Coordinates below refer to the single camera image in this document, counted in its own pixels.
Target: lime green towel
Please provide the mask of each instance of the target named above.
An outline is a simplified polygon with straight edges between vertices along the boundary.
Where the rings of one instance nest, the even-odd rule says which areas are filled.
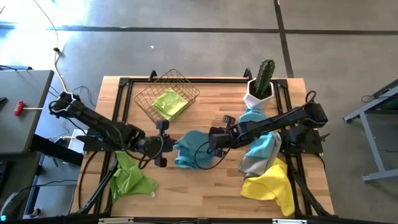
[[[110,186],[112,202],[127,195],[155,195],[157,184],[144,176],[138,165],[124,151],[116,151],[118,170],[112,176]]]
[[[182,96],[176,91],[168,88],[158,99],[154,101],[152,106],[154,109],[162,115],[165,119],[170,119],[175,115],[181,108],[188,103]]]

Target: wooden table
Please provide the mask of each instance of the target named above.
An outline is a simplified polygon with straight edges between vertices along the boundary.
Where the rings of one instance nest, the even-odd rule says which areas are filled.
[[[104,77],[98,97],[96,111],[111,119],[118,91],[120,77]],[[306,89],[302,78],[289,78],[290,99],[292,106],[304,104]],[[148,86],[148,83],[135,83],[132,95],[135,96]],[[191,130],[208,132],[211,126],[225,126],[224,114],[237,120],[246,109],[243,95],[246,85],[242,83],[195,83],[200,90],[196,102],[170,124],[168,133],[174,139],[181,138]],[[121,119],[123,104],[119,110]],[[277,115],[275,100],[268,102],[264,113]],[[155,124],[136,105],[130,102],[127,122],[138,126],[147,136],[157,135]],[[277,218],[283,217],[274,200],[260,201],[240,196],[243,174],[238,167],[248,147],[233,149],[226,159],[212,170],[187,170],[174,166],[177,150],[164,154],[168,159],[166,168],[156,167],[153,162],[142,170],[143,173],[158,183],[157,196],[134,195],[120,198],[112,207],[112,217],[221,217],[221,218]],[[88,156],[82,164],[84,167]],[[81,186],[81,202],[84,204],[97,188],[104,153],[99,152],[88,164]],[[311,154],[303,154],[303,164],[308,188],[324,206],[333,213],[330,193],[321,160]],[[108,187],[104,191],[101,211],[106,205]],[[78,210],[77,190],[72,212]],[[303,197],[298,190],[300,208],[304,212]]]

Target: gold wire basket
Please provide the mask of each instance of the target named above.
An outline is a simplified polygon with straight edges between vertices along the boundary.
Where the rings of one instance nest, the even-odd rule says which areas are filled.
[[[156,123],[158,120],[165,119],[160,115],[152,106],[154,101],[158,99],[160,95],[165,93],[167,89],[173,89],[188,103],[181,109],[179,109],[174,115],[169,118],[172,122],[178,115],[180,115],[185,109],[192,105],[197,96],[199,90],[192,85],[179,71],[176,69],[170,69],[164,75],[156,79],[147,88],[139,92],[135,97],[134,101],[137,105],[148,115],[148,117]]]

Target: gray floor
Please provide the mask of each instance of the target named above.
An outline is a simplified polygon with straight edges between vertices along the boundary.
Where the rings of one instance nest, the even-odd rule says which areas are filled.
[[[56,25],[278,28],[272,0],[38,2]],[[286,29],[398,30],[394,0],[280,0],[280,6]],[[55,34],[42,30],[48,21],[34,4],[10,3],[0,22],[21,26],[0,30],[0,64],[53,68]],[[68,88],[86,85],[95,101],[104,75],[148,75],[153,69],[162,73],[176,68],[186,76],[241,76],[246,67],[255,71],[263,59],[273,58],[274,76],[287,76],[279,34],[63,31],[59,35],[65,56],[58,67]],[[287,44],[294,76],[304,78],[308,90],[317,90],[317,101],[330,120],[322,132],[331,132],[324,149],[336,214],[396,222],[398,178],[364,184],[361,176],[375,172],[376,165],[360,121],[345,124],[342,117],[363,104],[361,96],[398,77],[398,36],[287,35]],[[52,86],[61,90],[57,77]],[[86,93],[81,95],[88,105]],[[44,110],[37,132],[58,136],[65,132],[62,122]],[[386,168],[397,168],[397,153],[381,154]]]

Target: blue cloth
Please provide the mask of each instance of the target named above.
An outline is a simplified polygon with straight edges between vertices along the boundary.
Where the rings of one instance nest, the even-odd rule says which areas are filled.
[[[208,133],[200,131],[188,132],[174,145],[178,149],[178,157],[174,161],[175,165],[179,168],[199,169],[194,160],[195,152],[203,143],[207,142],[200,147],[196,159],[200,167],[209,167],[213,155],[206,152],[209,148],[208,141]]]
[[[262,111],[257,109],[247,109],[246,112],[239,117],[239,122],[243,121],[262,121],[267,119],[267,116]],[[246,157],[268,158],[274,148],[275,133],[269,132],[261,135],[259,139],[254,140],[250,144],[250,151]]]

